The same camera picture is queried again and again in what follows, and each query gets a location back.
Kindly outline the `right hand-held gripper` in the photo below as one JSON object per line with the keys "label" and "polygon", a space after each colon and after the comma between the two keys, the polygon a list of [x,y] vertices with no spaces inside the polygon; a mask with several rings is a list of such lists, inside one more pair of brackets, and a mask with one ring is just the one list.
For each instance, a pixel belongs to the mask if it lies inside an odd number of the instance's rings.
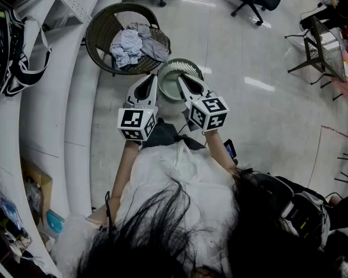
{"label": "right hand-held gripper", "polygon": [[190,131],[208,132],[224,125],[229,107],[202,79],[189,74],[180,74],[177,84],[185,99],[184,117]]}

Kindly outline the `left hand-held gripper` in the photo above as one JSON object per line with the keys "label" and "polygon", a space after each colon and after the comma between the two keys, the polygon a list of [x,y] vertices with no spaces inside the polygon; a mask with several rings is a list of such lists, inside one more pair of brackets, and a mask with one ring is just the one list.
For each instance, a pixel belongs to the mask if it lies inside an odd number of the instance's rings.
{"label": "left hand-held gripper", "polygon": [[150,74],[139,79],[127,93],[118,111],[117,128],[124,139],[147,141],[157,124],[158,78]]}

